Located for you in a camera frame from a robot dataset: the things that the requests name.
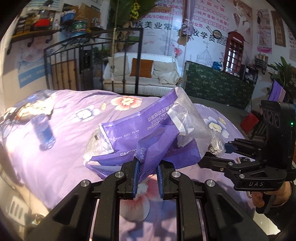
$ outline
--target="poster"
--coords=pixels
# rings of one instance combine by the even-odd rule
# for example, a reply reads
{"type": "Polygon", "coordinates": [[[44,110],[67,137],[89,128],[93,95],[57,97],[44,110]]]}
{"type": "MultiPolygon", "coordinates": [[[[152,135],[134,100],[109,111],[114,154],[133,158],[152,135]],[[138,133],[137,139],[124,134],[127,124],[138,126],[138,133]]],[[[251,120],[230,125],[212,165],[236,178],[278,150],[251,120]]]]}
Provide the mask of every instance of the poster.
{"type": "Polygon", "coordinates": [[[272,53],[271,27],[268,9],[257,10],[257,50],[272,53]]]}
{"type": "MultiPolygon", "coordinates": [[[[250,62],[253,45],[252,8],[237,0],[193,0],[188,4],[191,37],[182,37],[183,0],[160,0],[150,13],[139,19],[135,27],[144,28],[142,53],[176,57],[180,73],[185,61],[212,66],[223,62],[226,40],[230,31],[245,39],[243,64],[250,62]],[[222,33],[215,39],[213,31],[222,33]]],[[[137,52],[133,45],[129,52],[137,52]]]]}
{"type": "Polygon", "coordinates": [[[288,38],[289,38],[289,57],[291,60],[296,62],[296,40],[288,28],[288,38]]]}
{"type": "Polygon", "coordinates": [[[284,24],[283,24],[281,15],[277,11],[271,11],[271,16],[272,16],[272,21],[274,23],[275,44],[285,47],[286,36],[285,36],[284,24]]]}
{"type": "Polygon", "coordinates": [[[45,76],[43,49],[47,47],[45,43],[48,36],[36,37],[30,48],[27,47],[29,41],[21,41],[20,54],[16,59],[16,68],[20,88],[45,76]]]}

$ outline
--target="shelf bracket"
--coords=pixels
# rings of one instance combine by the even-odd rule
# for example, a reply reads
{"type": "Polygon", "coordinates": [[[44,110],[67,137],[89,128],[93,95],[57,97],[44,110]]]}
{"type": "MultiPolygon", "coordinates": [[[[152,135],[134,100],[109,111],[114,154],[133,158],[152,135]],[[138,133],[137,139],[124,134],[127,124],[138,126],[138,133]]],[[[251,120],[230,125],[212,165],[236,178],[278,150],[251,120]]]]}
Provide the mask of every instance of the shelf bracket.
{"type": "Polygon", "coordinates": [[[30,48],[33,43],[34,43],[34,37],[32,37],[32,41],[31,42],[28,42],[28,44],[27,44],[28,48],[30,48]]]}
{"type": "Polygon", "coordinates": [[[45,43],[48,44],[50,41],[52,41],[52,34],[50,35],[50,39],[45,40],[45,43]]]}

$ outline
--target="pink flower print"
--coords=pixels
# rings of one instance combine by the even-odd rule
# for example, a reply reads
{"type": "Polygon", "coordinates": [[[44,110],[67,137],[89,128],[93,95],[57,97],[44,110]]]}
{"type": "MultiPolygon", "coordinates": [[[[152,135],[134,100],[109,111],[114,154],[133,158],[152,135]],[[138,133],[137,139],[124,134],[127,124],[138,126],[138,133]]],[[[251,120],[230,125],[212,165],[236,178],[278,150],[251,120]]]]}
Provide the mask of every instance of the pink flower print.
{"type": "Polygon", "coordinates": [[[111,100],[111,104],[115,105],[115,110],[128,110],[129,108],[137,108],[141,105],[142,99],[134,96],[120,96],[111,100]]]}
{"type": "Polygon", "coordinates": [[[182,50],[179,48],[174,48],[175,58],[182,54],[182,50]]]}
{"type": "Polygon", "coordinates": [[[158,192],[157,176],[150,175],[138,185],[133,200],[120,201],[120,215],[129,221],[143,221],[149,214],[150,202],[162,202],[158,192]]]}

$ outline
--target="window frame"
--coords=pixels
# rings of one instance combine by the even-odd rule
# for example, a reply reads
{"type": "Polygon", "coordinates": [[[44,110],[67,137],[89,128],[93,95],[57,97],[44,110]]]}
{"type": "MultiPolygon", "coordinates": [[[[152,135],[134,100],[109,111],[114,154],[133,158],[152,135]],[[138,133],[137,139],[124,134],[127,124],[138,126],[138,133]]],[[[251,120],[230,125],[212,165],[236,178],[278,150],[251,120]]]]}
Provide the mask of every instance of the window frame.
{"type": "Polygon", "coordinates": [[[234,73],[239,74],[242,65],[243,52],[244,37],[238,32],[229,32],[223,62],[224,73],[231,75],[234,75],[234,73]]]}

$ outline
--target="human hand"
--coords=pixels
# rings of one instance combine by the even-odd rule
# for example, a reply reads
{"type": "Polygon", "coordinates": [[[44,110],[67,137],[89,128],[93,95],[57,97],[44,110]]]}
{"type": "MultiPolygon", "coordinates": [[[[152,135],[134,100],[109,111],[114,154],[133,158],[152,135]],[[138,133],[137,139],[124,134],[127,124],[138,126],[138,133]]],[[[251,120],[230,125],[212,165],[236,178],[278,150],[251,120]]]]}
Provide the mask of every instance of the human hand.
{"type": "MultiPolygon", "coordinates": [[[[291,191],[290,182],[284,182],[281,188],[277,191],[264,192],[264,194],[276,196],[272,204],[273,206],[279,206],[285,203],[291,196],[291,193],[292,191],[291,191]]],[[[263,192],[252,192],[252,201],[255,207],[263,207],[264,206],[263,192]]]]}

